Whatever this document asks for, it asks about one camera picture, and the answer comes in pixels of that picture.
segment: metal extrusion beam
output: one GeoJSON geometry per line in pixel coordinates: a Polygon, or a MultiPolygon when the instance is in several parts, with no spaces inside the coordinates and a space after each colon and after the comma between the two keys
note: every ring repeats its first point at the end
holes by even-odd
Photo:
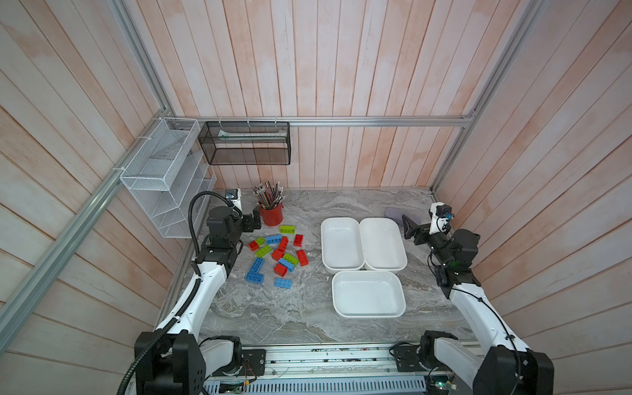
{"type": "Polygon", "coordinates": [[[169,98],[165,93],[164,87],[160,79],[158,78],[158,73],[154,68],[154,64],[149,59],[149,55],[143,46],[143,42],[140,39],[140,34],[138,34],[138,29],[136,29],[136,25],[134,25],[134,21],[130,15],[130,11],[125,4],[125,0],[108,0],[110,9],[114,13],[114,16],[118,18],[119,27],[125,35],[125,38],[130,43],[130,47],[139,60],[139,65],[143,69],[149,84],[154,91],[154,95],[161,103],[163,109],[173,109],[171,102],[169,102],[169,98]]]}
{"type": "Polygon", "coordinates": [[[468,116],[240,116],[197,117],[200,122],[289,122],[290,126],[343,126],[343,127],[395,127],[395,126],[460,126],[472,122],[468,116]]]}
{"type": "Polygon", "coordinates": [[[437,177],[435,181],[432,183],[430,189],[433,192],[436,192],[440,187],[443,181],[447,176],[447,172],[450,171],[452,164],[454,164],[457,156],[461,152],[461,149],[465,145],[468,137],[470,136],[474,127],[478,123],[481,115],[485,112],[487,106],[491,102],[494,94],[498,90],[500,84],[504,80],[504,77],[507,75],[510,67],[515,62],[520,50],[525,45],[525,42],[528,36],[531,34],[535,25],[537,24],[540,15],[544,12],[546,7],[549,5],[550,0],[532,0],[527,7],[525,14],[522,16],[522,19],[518,23],[516,30],[511,35],[511,40],[507,43],[507,46],[502,52],[501,58],[498,60],[494,71],[492,72],[489,81],[485,85],[481,96],[476,101],[474,105],[474,111],[472,113],[472,122],[465,126],[465,129],[461,131],[461,133],[456,138],[456,141],[452,145],[450,152],[448,153],[446,160],[444,160],[439,172],[437,173],[437,177]]]}
{"type": "MultiPolygon", "coordinates": [[[[162,110],[156,118],[163,117],[167,113],[168,110],[162,110]]],[[[141,136],[149,135],[158,122],[158,119],[154,119],[147,125],[141,136]]],[[[127,166],[142,143],[142,139],[137,139],[127,150],[123,159],[116,164],[115,169],[110,171],[92,198],[83,205],[6,304],[0,308],[0,355],[9,347],[13,338],[26,323],[61,271],[64,270],[70,258],[75,254],[77,248],[92,230],[94,224],[99,220],[101,214],[114,199],[122,185],[119,178],[123,172],[121,168],[127,166]]]]}

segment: black motor joint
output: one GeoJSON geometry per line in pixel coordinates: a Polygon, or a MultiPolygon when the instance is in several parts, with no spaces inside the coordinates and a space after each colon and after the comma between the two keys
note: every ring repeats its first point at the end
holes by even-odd
{"type": "Polygon", "coordinates": [[[259,209],[254,209],[252,215],[240,215],[232,207],[218,206],[209,210],[206,225],[209,228],[208,242],[202,246],[195,261],[224,265],[228,276],[243,247],[241,234],[261,229],[261,214],[259,209]]]}

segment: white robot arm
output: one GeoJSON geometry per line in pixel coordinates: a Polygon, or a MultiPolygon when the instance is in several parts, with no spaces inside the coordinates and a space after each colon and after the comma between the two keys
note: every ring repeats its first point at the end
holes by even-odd
{"type": "MultiPolygon", "coordinates": [[[[202,282],[189,307],[178,319],[178,322],[167,331],[168,334],[173,335],[186,331],[195,336],[197,343],[200,342],[200,328],[206,313],[209,311],[210,304],[213,302],[219,287],[226,282],[226,267],[224,265],[220,265],[217,262],[202,262],[198,267],[200,268],[201,276],[193,275],[173,310],[157,326],[158,328],[164,327],[175,317],[177,311],[184,305],[186,298],[191,293],[195,280],[200,278],[202,282]]],[[[217,369],[228,365],[233,359],[233,348],[234,344],[230,340],[213,339],[204,342],[200,346],[200,351],[206,363],[206,371],[215,372],[217,369]]]]}
{"type": "Polygon", "coordinates": [[[403,216],[404,237],[414,238],[416,245],[430,245],[428,266],[432,262],[430,270],[437,284],[467,320],[485,358],[465,349],[451,334],[426,331],[420,342],[420,362],[426,368],[449,367],[475,395],[552,394],[551,360],[530,350],[509,328],[470,269],[478,253],[479,235],[465,229],[456,230],[452,237],[447,235],[451,210],[442,202],[432,204],[431,221],[426,225],[403,216]]]}

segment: white wire mesh organizer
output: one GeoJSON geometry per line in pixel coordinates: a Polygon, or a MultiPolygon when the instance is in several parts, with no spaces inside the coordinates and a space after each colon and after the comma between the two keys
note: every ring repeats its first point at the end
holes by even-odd
{"type": "MultiPolygon", "coordinates": [[[[187,156],[200,128],[195,119],[163,119],[123,171],[121,180],[162,237],[190,238],[188,209],[199,192],[212,190],[217,177],[205,179],[209,165],[202,151],[187,156]]],[[[197,229],[208,196],[197,200],[193,222],[197,229]]]]}
{"type": "Polygon", "coordinates": [[[168,191],[200,134],[196,119],[164,118],[121,174],[129,190],[168,191]]]}

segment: mesh shelf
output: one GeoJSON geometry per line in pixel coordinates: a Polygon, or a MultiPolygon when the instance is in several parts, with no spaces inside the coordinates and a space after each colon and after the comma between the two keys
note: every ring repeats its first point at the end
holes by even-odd
{"type": "MultiPolygon", "coordinates": [[[[130,190],[134,199],[149,216],[162,237],[190,238],[188,209],[193,196],[199,191],[212,190],[217,177],[205,179],[209,165],[202,162],[202,151],[189,155],[168,191],[130,190]]],[[[208,197],[200,198],[193,211],[194,225],[198,226],[200,211],[206,207],[208,197]]]]}
{"type": "Polygon", "coordinates": [[[290,163],[287,122],[208,121],[198,140],[212,165],[290,163]]]}
{"type": "MultiPolygon", "coordinates": [[[[200,184],[200,188],[191,196],[195,196],[196,193],[201,191],[210,191],[215,186],[215,181],[217,180],[215,174],[213,174],[213,178],[204,179],[200,184]]],[[[202,208],[206,207],[210,196],[201,197],[195,202],[195,206],[193,206],[193,227],[195,229],[199,229],[200,221],[204,219],[204,214],[202,213],[202,208]]],[[[186,204],[186,212],[185,219],[179,222],[176,222],[172,225],[169,225],[166,228],[158,229],[162,235],[162,237],[171,237],[171,238],[191,238],[191,233],[189,231],[188,219],[186,216],[188,215],[189,203],[186,204]]]]}
{"type": "Polygon", "coordinates": [[[129,190],[168,191],[200,133],[196,119],[164,118],[121,175],[129,190]]]}

